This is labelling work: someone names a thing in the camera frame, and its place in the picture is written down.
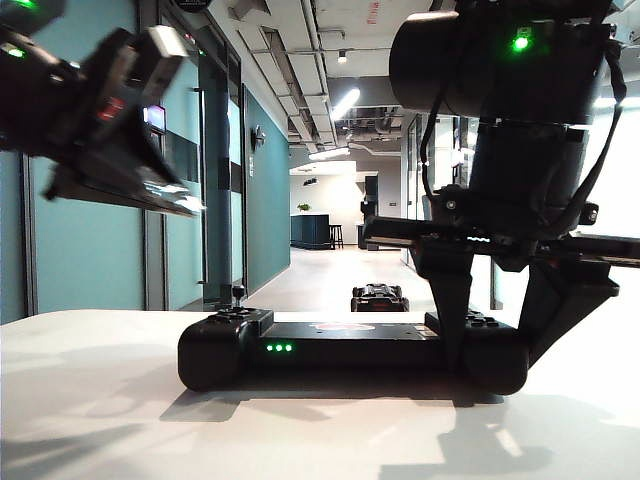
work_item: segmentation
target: gray floor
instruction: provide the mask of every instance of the gray floor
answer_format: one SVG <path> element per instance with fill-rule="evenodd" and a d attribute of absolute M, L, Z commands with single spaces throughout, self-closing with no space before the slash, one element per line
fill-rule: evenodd
<path fill-rule="evenodd" d="M 245 305 L 280 312 L 349 311 L 351 289 L 367 283 L 400 285 L 412 311 L 434 309 L 429 284 L 401 260 L 400 251 L 291 249 L 291 267 Z"/>

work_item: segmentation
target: reception counter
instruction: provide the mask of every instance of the reception counter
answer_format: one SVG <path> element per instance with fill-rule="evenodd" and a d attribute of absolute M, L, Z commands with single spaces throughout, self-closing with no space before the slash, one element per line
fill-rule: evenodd
<path fill-rule="evenodd" d="M 329 215 L 291 215 L 291 246 L 306 250 L 329 250 Z"/>

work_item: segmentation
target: ceiling duct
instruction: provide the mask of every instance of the ceiling duct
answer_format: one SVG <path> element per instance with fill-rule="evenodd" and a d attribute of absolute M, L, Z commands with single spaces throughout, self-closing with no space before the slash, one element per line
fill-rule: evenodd
<path fill-rule="evenodd" d="M 280 68 L 280 72 L 282 73 L 285 82 L 289 86 L 291 97 L 293 98 L 293 102 L 295 103 L 296 108 L 299 112 L 298 115 L 307 127 L 307 130 L 311 133 L 312 138 L 306 138 L 306 140 L 317 141 L 317 128 L 309 115 L 309 106 L 307 105 L 307 101 L 302 94 L 298 79 L 293 72 L 293 67 L 291 66 L 289 57 L 285 53 L 285 47 L 282 43 L 282 37 L 277 30 L 274 30 L 272 28 L 263 27 L 262 31 L 264 32 L 265 38 L 269 45 L 269 50 L 273 55 L 278 68 Z"/>

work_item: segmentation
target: table surface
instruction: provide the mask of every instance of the table surface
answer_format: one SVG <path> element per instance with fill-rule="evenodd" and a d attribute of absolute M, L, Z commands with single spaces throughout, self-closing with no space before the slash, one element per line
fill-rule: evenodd
<path fill-rule="evenodd" d="M 639 319 L 602 309 L 504 398 L 366 371 L 195 394 L 178 379 L 176 344 L 202 313 L 31 317 L 1 328 L 1 477 L 637 479 Z M 315 318 L 327 315 L 340 316 Z"/>

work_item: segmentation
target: teal wall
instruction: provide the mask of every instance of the teal wall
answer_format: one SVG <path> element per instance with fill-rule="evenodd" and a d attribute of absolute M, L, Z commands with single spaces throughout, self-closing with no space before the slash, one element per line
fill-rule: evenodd
<path fill-rule="evenodd" d="M 200 184 L 184 181 L 200 198 Z M 177 310 L 202 298 L 202 222 L 200 217 L 167 215 L 169 309 Z"/>
<path fill-rule="evenodd" d="M 248 287 L 254 292 L 291 263 L 289 144 L 250 93 L 245 125 L 247 129 L 260 125 L 267 134 L 265 144 L 253 153 L 253 177 L 249 162 L 245 163 Z"/>
<path fill-rule="evenodd" d="M 0 152 L 0 323 L 25 316 L 20 164 Z"/>
<path fill-rule="evenodd" d="M 185 60 L 164 95 L 162 105 L 167 109 L 167 130 L 200 143 L 198 66 Z"/>
<path fill-rule="evenodd" d="M 134 2 L 71 0 L 65 16 L 36 35 L 36 41 L 64 59 L 80 61 L 116 27 L 135 31 Z M 140 211 L 46 201 L 39 194 L 52 165 L 33 160 L 39 311 L 143 308 Z"/>

